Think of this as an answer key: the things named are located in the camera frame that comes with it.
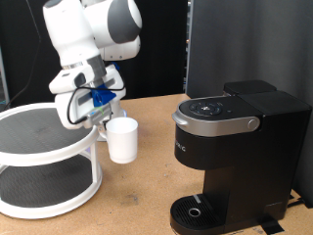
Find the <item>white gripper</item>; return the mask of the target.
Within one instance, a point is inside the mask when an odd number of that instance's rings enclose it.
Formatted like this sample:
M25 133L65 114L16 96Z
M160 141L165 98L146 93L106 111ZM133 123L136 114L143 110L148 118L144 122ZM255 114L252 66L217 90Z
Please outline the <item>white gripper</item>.
M55 105L61 123L67 129L91 128L107 131L111 118L125 117L120 99L126 94L122 77L114 65L106 67L106 74L96 78L90 65L61 70L50 82L56 95Z

